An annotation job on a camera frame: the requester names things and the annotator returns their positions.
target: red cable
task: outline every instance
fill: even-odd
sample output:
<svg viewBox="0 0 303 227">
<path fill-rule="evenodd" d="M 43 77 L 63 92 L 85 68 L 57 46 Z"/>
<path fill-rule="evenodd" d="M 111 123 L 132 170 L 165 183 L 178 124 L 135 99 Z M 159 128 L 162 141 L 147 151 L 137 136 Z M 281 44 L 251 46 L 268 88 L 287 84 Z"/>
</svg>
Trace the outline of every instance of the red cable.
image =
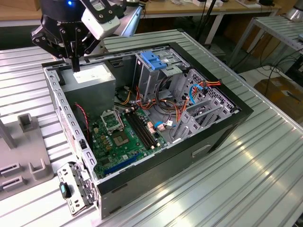
<svg viewBox="0 0 303 227">
<path fill-rule="evenodd" d="M 85 118 L 85 123 L 86 123 L 86 129 L 87 129 L 87 141 L 89 141 L 89 122 L 87 120 L 87 116 L 86 113 L 84 111 L 84 109 L 77 103 L 75 103 L 75 105 L 82 111 L 84 118 Z"/>
</svg>

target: blue pcie slot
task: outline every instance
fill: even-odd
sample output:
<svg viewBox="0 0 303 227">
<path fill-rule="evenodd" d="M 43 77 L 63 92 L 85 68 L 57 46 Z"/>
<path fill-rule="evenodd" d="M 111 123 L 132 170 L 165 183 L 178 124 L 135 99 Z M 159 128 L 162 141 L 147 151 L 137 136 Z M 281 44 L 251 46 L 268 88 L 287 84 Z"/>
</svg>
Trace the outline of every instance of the blue pcie slot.
<svg viewBox="0 0 303 227">
<path fill-rule="evenodd" d="M 106 175 L 106 174 L 111 174 L 111 173 L 117 171 L 118 169 L 121 169 L 121 168 L 123 168 L 123 167 L 125 167 L 125 166 L 131 164 L 132 162 L 134 162 L 134 161 L 137 159 L 137 156 L 138 156 L 139 154 L 140 154 L 140 153 L 138 153 L 138 154 L 136 154 L 135 156 L 133 156 L 133 157 L 131 157 L 131 158 L 125 160 L 124 162 L 119 163 L 118 165 L 115 165 L 115 166 L 113 166 L 113 167 L 110 167 L 109 169 L 104 170 L 104 174 L 105 174 L 105 175 Z"/>
</svg>

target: gray holder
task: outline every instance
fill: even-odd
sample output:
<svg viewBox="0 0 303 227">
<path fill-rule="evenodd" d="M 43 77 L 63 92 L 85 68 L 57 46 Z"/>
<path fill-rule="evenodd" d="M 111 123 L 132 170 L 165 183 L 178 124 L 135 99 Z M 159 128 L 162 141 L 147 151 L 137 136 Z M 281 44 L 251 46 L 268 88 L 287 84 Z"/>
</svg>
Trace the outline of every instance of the gray holder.
<svg viewBox="0 0 303 227">
<path fill-rule="evenodd" d="M 52 166 L 36 117 L 0 120 L 0 200 L 53 178 Z"/>
</svg>

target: blue drive bay latch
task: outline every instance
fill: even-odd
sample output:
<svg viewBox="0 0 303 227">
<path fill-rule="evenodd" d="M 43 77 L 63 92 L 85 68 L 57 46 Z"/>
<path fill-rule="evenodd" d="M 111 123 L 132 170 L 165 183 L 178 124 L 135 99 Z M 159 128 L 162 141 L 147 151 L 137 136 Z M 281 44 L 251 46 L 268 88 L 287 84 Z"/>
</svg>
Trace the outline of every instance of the blue drive bay latch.
<svg viewBox="0 0 303 227">
<path fill-rule="evenodd" d="M 161 62 L 159 56 L 151 51 L 142 52 L 141 57 L 151 66 L 152 70 L 160 70 L 167 67 L 167 64 Z"/>
</svg>

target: aluminum extrusion table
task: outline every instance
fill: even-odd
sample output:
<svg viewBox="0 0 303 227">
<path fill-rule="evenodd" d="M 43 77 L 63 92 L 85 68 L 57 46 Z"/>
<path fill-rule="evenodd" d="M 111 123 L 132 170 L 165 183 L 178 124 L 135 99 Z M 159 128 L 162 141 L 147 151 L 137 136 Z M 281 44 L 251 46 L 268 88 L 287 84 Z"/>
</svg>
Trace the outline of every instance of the aluminum extrusion table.
<svg viewBox="0 0 303 227">
<path fill-rule="evenodd" d="M 303 212 L 303 129 L 186 33 L 105 40 L 110 51 L 177 42 L 254 113 L 212 154 L 105 220 L 94 207 L 72 217 L 57 177 L 0 201 L 1 226 L 291 226 Z M 38 47 L 0 52 L 0 112 L 39 119 L 54 172 L 74 160 L 54 113 Z"/>
<path fill-rule="evenodd" d="M 255 17 L 251 19 L 241 39 L 233 50 L 230 61 L 228 62 L 228 66 L 231 66 L 233 64 L 239 50 L 243 46 L 245 40 L 251 33 L 254 26 L 261 28 L 261 31 L 257 34 L 247 52 L 250 52 L 250 50 L 257 44 L 263 33 L 267 32 L 285 44 L 278 55 L 280 58 L 278 58 L 276 62 L 278 62 L 283 57 L 283 52 L 288 46 L 293 48 L 295 51 L 300 50 L 300 53 L 303 53 L 303 42 L 298 39 L 298 35 L 303 34 L 303 22 L 295 23 L 283 16 Z"/>
</svg>

